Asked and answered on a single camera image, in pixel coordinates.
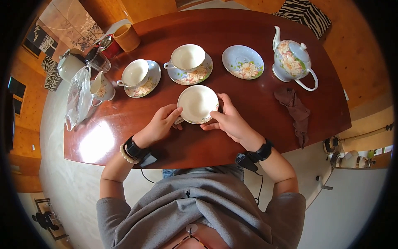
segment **person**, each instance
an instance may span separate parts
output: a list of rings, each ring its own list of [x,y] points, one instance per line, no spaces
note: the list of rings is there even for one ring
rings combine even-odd
[[[50,219],[50,215],[52,213],[49,211],[45,211],[44,214],[36,213],[36,216],[32,215],[32,219],[35,222],[38,222],[40,226],[44,229],[51,228],[52,230],[56,231],[59,229],[57,225],[54,225]]]
[[[240,116],[227,94],[217,95],[223,112],[210,112],[213,119],[200,125],[203,130],[221,129],[247,151],[267,143]],[[174,125],[181,112],[176,104],[160,108],[132,141],[144,149],[164,138],[172,126],[181,130],[181,125]],[[100,180],[97,216],[104,247],[296,248],[306,207],[296,173],[274,148],[259,163],[275,183],[265,212],[243,183],[239,165],[164,170],[164,179],[131,208],[123,181],[132,164],[117,153]]]

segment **person's left hand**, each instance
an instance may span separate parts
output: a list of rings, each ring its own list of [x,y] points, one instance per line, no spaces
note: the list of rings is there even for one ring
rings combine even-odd
[[[181,124],[174,124],[181,113],[182,107],[177,108],[177,104],[163,106],[155,113],[149,124],[134,135],[134,143],[141,149],[147,148],[164,138],[172,126],[182,130]]]

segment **blue floral saucer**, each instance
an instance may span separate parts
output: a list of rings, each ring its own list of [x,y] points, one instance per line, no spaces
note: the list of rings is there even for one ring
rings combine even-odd
[[[232,75],[245,80],[253,80],[264,72],[264,61],[253,49],[234,45],[222,53],[222,63]]]
[[[168,69],[167,73],[169,74],[172,81],[174,81],[175,83],[184,86],[191,86],[203,82],[205,79],[209,77],[212,71],[213,71],[213,60],[211,59],[210,55],[206,53],[206,57],[202,65],[200,65],[198,69],[196,69],[195,71],[187,73],[177,68],[172,68]]]
[[[149,64],[149,77],[148,81],[139,87],[126,87],[124,86],[125,92],[129,97],[132,98],[141,98],[148,94],[150,94],[155,87],[158,85],[160,81],[160,77],[162,76],[162,72],[160,70],[160,66],[155,61],[147,60]]]

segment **teapot spout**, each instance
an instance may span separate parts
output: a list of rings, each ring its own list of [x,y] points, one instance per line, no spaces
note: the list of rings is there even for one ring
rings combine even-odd
[[[275,26],[275,37],[272,41],[272,49],[274,50],[274,52],[279,43],[281,43],[281,29],[279,28],[279,26]]]

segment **brown cloth napkin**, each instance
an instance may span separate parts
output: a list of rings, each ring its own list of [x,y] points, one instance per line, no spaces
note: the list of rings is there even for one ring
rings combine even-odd
[[[307,128],[308,116],[311,114],[310,110],[301,103],[295,90],[292,88],[282,88],[274,91],[274,96],[279,103],[287,107],[290,116],[295,120],[293,126],[296,129],[296,136],[298,137],[300,147],[303,149],[304,145],[308,142]]]

